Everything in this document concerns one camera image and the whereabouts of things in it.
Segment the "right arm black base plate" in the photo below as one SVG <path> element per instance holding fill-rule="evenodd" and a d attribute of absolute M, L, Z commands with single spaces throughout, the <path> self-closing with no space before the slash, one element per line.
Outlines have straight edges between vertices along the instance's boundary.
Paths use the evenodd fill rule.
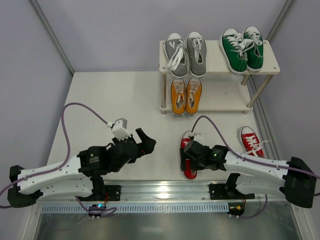
<path fill-rule="evenodd" d="M 210 183 L 208 185 L 208 192 L 211 200 L 253 200 L 255 195 L 242 194 L 239 192 L 229 192 L 225 188 L 225 183 Z"/>

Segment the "green sneaker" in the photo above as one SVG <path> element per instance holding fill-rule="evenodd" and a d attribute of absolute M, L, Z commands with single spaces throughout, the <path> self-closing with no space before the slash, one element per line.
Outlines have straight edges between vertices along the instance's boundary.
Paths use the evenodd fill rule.
<path fill-rule="evenodd" d="M 228 28 L 222 33 L 219 46 L 229 71 L 234 75 L 242 75 L 248 62 L 243 35 L 234 28 Z"/>
<path fill-rule="evenodd" d="M 247 47 L 247 70 L 258 72 L 264 64 L 264 39 L 260 30 L 255 26 L 248 26 L 243 32 L 243 39 Z"/>

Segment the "red sneaker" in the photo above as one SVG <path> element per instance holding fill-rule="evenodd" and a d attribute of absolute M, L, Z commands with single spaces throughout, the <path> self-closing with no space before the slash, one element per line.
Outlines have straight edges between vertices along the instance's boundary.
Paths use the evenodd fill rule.
<path fill-rule="evenodd" d="M 180 170 L 183 172 L 183 175 L 188 180 L 194 180 L 197 177 L 197 171 L 191 169 L 191 162 L 189 157 L 185 154 L 184 148 L 191 140 L 190 131 L 186 131 L 180 140 L 179 146 L 179 156 L 180 156 Z"/>
<path fill-rule="evenodd" d="M 250 126 L 243 126 L 239 130 L 239 141 L 246 150 L 247 155 L 264 158 L 263 144 L 256 132 Z"/>

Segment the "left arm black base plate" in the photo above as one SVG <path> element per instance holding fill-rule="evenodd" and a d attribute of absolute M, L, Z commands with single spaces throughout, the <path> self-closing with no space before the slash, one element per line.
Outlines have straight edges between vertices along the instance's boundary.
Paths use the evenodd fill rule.
<path fill-rule="evenodd" d="M 121 199 L 121 189 L 120 185 L 110 185 L 107 184 L 104 186 L 105 188 L 105 202 L 118 202 Z"/>

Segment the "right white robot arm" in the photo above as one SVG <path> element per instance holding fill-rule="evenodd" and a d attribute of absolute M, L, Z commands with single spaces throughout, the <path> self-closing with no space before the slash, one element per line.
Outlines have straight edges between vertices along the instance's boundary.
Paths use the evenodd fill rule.
<path fill-rule="evenodd" d="M 231 198 L 261 194 L 284 197 L 289 203 L 310 209 L 313 206 L 317 176 L 300 158 L 289 161 L 259 158 L 215 145 L 210 148 L 190 140 L 181 153 L 193 171 L 230 172 L 225 189 Z"/>

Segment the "grey sneaker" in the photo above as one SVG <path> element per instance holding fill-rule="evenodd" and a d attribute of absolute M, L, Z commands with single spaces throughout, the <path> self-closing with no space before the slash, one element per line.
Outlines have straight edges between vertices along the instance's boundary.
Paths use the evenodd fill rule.
<path fill-rule="evenodd" d="M 183 80 L 188 73 L 185 42 L 179 33 L 171 33 L 164 42 L 167 68 L 176 80 Z"/>
<path fill-rule="evenodd" d="M 193 78 L 200 79 L 207 70 L 207 45 L 204 37 L 192 31 L 186 38 L 186 50 L 189 57 L 189 72 Z"/>

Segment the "orange sneaker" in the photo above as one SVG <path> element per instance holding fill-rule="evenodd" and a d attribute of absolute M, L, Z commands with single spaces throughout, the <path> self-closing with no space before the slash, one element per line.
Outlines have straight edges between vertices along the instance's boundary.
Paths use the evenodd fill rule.
<path fill-rule="evenodd" d="M 170 96 L 171 109 L 175 116 L 182 116 L 185 113 L 185 92 L 185 82 L 182 79 L 174 79 L 170 87 Z"/>
<path fill-rule="evenodd" d="M 197 78 L 190 78 L 186 87 L 186 106 L 185 111 L 193 116 L 198 112 L 202 95 L 202 83 Z"/>

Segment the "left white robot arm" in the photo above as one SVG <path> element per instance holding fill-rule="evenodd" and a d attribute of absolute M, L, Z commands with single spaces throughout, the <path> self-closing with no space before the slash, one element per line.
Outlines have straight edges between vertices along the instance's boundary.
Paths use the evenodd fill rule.
<path fill-rule="evenodd" d="M 8 189 L 7 200 L 13 208 L 34 205 L 40 198 L 78 197 L 85 201 L 98 201 L 105 194 L 103 176 L 117 173 L 125 164 L 151 154 L 156 141 L 141 128 L 136 133 L 137 143 L 125 128 L 112 128 L 112 142 L 106 146 L 91 146 L 58 163 L 35 169 L 12 166 L 9 178 L 13 186 Z"/>

